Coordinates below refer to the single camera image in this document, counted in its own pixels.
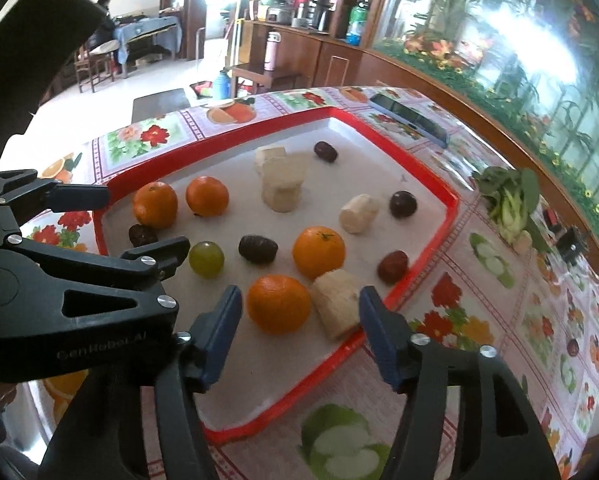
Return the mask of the dark red date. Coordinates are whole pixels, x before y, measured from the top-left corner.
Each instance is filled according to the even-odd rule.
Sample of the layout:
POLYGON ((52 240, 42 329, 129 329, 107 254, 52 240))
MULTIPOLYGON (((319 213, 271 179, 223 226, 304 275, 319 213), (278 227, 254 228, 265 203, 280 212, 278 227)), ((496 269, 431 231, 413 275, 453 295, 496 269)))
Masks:
POLYGON ((319 141, 313 146, 316 156, 329 164, 333 164, 339 157, 339 152, 333 146, 325 141, 319 141))
POLYGON ((155 229, 143 224, 134 224, 128 229, 129 242, 134 247, 146 246, 158 242, 155 229))

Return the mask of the green bok choy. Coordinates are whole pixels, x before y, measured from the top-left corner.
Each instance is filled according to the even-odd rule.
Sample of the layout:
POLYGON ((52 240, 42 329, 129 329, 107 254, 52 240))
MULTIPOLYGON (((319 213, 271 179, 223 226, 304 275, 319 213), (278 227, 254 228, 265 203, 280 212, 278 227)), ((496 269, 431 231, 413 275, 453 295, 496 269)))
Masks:
POLYGON ((507 169, 489 166, 474 171, 472 178, 487 203, 488 218, 499 236, 511 247, 528 246, 539 254, 551 247, 531 215, 539 205, 540 188, 536 174, 528 168, 507 169))

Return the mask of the black cylindrical grinder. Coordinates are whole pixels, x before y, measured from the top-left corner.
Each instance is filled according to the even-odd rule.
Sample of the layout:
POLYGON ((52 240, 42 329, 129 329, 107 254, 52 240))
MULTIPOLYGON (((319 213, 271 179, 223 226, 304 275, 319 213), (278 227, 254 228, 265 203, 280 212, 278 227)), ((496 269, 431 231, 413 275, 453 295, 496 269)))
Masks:
POLYGON ((589 231, 580 231, 577 226, 570 226, 557 239, 557 252, 562 260, 573 266, 579 256, 588 251, 589 231))

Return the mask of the reddish date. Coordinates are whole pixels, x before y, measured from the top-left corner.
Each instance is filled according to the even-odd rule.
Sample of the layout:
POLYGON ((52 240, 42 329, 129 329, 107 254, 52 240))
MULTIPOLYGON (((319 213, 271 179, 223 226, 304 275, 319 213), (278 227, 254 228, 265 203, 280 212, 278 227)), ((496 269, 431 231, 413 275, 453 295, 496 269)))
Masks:
POLYGON ((377 276, 388 285, 398 283, 409 270, 409 257, 402 250, 387 254, 377 265, 377 276))

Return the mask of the red rimmed white tray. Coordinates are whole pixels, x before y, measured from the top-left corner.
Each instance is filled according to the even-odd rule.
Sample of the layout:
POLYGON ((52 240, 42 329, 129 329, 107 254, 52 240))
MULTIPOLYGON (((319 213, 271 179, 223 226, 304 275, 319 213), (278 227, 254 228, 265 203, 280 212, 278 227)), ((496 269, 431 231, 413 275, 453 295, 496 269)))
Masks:
MULTIPOLYGON (((143 184, 163 181, 183 193, 200 176, 226 185, 228 209, 215 218, 200 218, 181 206, 170 236, 216 243, 224 252, 225 265, 211 280, 200 278, 190 266, 181 266, 166 281, 166 292, 179 304, 176 325, 181 330, 212 310, 230 285, 247 292, 263 275, 298 275, 292 258, 298 235, 309 226, 337 229, 339 211, 354 196, 368 194, 386 205, 393 193, 406 190, 418 202, 413 216, 398 220, 383 208, 365 233, 344 235, 346 271, 377 286, 385 304, 395 308, 443 243, 459 211, 458 193, 417 157, 354 114, 319 107, 229 130, 117 174, 108 183, 110 206, 94 215, 100 252, 117 256, 129 248, 128 229, 135 220, 132 196, 143 184), (333 164, 313 157, 313 146, 319 141, 339 152, 333 164), (255 150, 266 145, 283 146, 309 160, 301 201, 286 214, 271 210, 262 199, 255 150), (257 266, 239 254, 241 238, 250 234, 278 244, 273 263, 257 266), (388 285, 377 276, 377 265, 395 250, 406 252, 409 270, 398 283, 388 285)), ((249 318, 242 318, 222 377, 209 393, 196 399, 208 440, 221 445, 262 431, 323 382, 362 341, 358 331, 329 338, 316 314, 286 336, 266 335, 249 318)))

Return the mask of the black smartphone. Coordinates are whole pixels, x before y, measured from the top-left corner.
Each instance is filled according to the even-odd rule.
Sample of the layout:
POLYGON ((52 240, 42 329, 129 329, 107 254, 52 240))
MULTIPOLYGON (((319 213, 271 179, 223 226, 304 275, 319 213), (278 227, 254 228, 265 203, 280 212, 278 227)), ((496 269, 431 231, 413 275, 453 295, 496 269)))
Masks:
POLYGON ((383 115, 396 120, 400 125, 410 127, 441 148, 447 148, 449 143, 448 131, 443 126, 438 125, 437 122, 433 122, 432 119, 422 115, 418 110, 406 106, 384 93, 371 96, 369 104, 383 115))

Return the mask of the red black small box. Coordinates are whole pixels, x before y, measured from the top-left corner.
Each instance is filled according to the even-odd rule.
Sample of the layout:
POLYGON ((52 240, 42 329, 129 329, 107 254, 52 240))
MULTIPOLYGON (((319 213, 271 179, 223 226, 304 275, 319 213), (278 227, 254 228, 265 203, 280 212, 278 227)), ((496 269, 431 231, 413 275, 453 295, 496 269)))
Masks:
POLYGON ((557 215, 557 212, 553 208, 545 208, 542 211, 542 215, 543 220, 545 220, 546 226, 550 232, 552 232, 553 234, 557 234, 558 232, 562 231, 562 223, 560 221, 559 216, 557 215))

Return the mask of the green grape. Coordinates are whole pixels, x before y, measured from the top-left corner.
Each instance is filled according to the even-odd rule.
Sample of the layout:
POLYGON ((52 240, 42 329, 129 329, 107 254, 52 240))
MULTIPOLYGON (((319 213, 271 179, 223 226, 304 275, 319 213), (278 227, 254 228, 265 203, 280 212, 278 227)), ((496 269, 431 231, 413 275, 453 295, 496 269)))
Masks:
POLYGON ((192 271, 201 278, 217 278, 225 265, 225 255, 216 243, 210 240, 196 243, 189 252, 189 264, 192 271))

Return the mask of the floral plastic tablecloth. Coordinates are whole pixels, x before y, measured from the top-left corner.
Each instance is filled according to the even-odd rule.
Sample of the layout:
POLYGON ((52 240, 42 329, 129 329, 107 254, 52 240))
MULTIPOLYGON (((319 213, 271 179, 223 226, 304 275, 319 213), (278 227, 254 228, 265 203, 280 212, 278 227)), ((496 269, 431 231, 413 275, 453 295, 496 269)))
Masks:
MULTIPOLYGON (((349 110, 456 188, 458 218, 408 288, 400 312, 446 346, 497 348, 539 417, 560 476, 573 478, 584 465, 581 454, 599 404, 599 274, 584 261, 570 265, 534 250, 519 255, 501 240, 470 173, 499 166, 502 158, 466 125, 417 91, 396 90, 396 98, 449 128, 449 149, 434 148, 371 110, 369 96, 368 87, 282 91, 258 98, 254 108, 257 122, 319 106, 349 110)), ((212 448, 219 476, 309 478, 301 424, 347 408, 365 416, 374 440, 393 437, 400 405, 365 351, 356 351, 259 434, 212 448)))

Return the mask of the orange tangerine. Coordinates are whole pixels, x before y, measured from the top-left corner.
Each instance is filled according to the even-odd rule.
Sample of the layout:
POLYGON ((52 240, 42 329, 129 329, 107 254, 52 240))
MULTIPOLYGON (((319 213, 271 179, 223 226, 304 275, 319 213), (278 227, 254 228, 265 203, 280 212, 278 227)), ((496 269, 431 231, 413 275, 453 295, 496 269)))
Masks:
POLYGON ((155 230, 168 229, 177 219, 177 194, 164 182, 150 182, 132 197, 132 212, 143 226, 155 230))
POLYGON ((296 332, 307 322, 311 298, 308 289, 295 278, 268 274, 251 285, 246 309, 262 332, 281 336, 296 332))
POLYGON ((346 246, 338 232, 325 226, 309 226, 295 240, 292 257, 296 269, 309 280, 342 268, 346 246))
POLYGON ((211 218, 221 216, 228 208, 230 195, 226 185, 213 177, 193 179, 186 189, 186 202, 197 216, 211 218))

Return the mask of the beige banana chunk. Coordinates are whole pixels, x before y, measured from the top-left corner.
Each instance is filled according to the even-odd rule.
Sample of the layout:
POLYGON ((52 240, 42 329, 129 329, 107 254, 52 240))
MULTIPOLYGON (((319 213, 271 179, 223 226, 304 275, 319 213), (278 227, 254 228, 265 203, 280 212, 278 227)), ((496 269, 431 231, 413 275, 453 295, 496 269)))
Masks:
POLYGON ((343 269, 324 273, 311 284, 311 301, 329 338, 339 339, 359 325, 361 289, 362 282, 343 269))
POLYGON ((339 212, 339 225, 349 234, 361 234, 377 218, 380 202, 368 194, 359 194, 346 203, 339 212))
POLYGON ((266 145, 255 150, 255 169, 261 174, 265 162, 269 159, 286 157, 286 149, 280 145, 266 145))
POLYGON ((301 201, 309 160, 304 155, 272 157, 262 166, 262 199, 275 212, 291 212, 301 201))

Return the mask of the green plastic bottle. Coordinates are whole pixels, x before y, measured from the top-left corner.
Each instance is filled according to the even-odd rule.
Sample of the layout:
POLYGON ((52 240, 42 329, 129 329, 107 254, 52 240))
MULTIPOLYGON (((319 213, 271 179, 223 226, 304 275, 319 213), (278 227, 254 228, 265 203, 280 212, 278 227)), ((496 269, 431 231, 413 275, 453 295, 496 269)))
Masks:
POLYGON ((365 23, 368 20, 369 3, 367 0, 357 0, 351 8, 345 40, 347 44, 358 47, 361 41, 365 23))

